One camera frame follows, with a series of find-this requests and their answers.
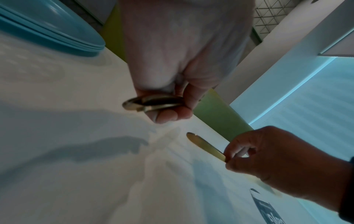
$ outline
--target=sleeve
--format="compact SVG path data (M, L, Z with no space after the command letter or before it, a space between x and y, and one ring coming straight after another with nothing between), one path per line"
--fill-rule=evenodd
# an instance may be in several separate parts
M354 223L354 172L344 193L340 208L339 217L344 221Z

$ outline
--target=white table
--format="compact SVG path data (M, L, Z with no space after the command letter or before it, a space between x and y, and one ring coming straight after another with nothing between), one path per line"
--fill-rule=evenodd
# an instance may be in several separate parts
M257 189L289 223L316 223L194 146L228 142L198 118L154 125L125 62L68 55L0 33L0 223L264 223Z

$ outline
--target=hand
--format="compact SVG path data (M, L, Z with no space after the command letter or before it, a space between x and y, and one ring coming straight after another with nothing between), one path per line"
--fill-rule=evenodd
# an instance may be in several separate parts
M156 123L190 118L205 92L236 68L254 0L119 0L125 54L139 96L183 96L185 107L150 111Z
M248 151L248 158L241 158ZM264 127L237 136L225 149L226 168L260 178L289 195L338 211L352 165L295 135Z

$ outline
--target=blue plate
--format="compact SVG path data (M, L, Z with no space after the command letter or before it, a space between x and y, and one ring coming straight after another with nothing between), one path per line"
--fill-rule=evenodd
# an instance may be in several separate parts
M95 29L58 0L1 0L0 7L68 39L94 47L105 46Z
M86 51L86 52L100 52L100 51L101 51L101 50L98 50L98 49L90 49L90 48L84 48L84 47L77 47L77 46L74 46L74 45L71 45L71 44L68 44L68 43L65 43L65 42L62 42L62 41L53 39L52 37L49 37L49 36L47 36L47 35L38 33L37 31L32 30L31 28L25 27L25 26L23 26L22 24L19 24L19 23L13 21L13 20L11 20L11 19L9 19L9 18L6 18L6 17L3 17L3 16L1 16L1 15L0 15L0 20L6 22L6 23L8 23L8 24L11 24L11 25L13 25L13 26L15 26L15 27L18 27L18 28L20 28L20 29L22 29L22 30L25 30L25 31L27 31L27 32L30 32L30 33L32 33L32 34L35 34L35 35L37 35L37 36L39 36L39 37L43 37L43 38L45 38L45 39L51 40L51 41L53 41L53 42L55 42L55 43L58 43L58 44L62 44L62 45L64 45L64 46L68 46L68 47L70 47L70 48L74 48L74 49L78 49L78 50Z
M77 46L79 48L82 47L82 48L90 48L90 49L98 49L98 50L102 50L104 48L104 47L89 46L89 45L82 44L80 42L68 39L68 38L66 38L64 36L61 36L59 34L51 32L51 31L49 31L47 29L44 29L44 28L42 28L40 26L37 26L36 24L33 24L30 21L25 20L25 19L13 14L13 13L11 13L11 12L1 8L1 7L0 7L0 15L2 15L3 17L6 17L6 18L18 23L18 24L22 24L23 26L25 26L25 27L27 27L27 28L29 28L31 30L34 30L34 31L36 31L38 33L41 33L41 34L44 34L46 36L52 37L51 40L56 39L56 40L59 41L58 43L60 43L60 44L62 44L64 42L64 43L68 43L70 45Z

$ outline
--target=stack of plates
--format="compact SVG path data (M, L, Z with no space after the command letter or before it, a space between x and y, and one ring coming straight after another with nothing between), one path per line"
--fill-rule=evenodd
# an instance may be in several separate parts
M0 0L0 20L82 51L105 46L96 30L59 0Z

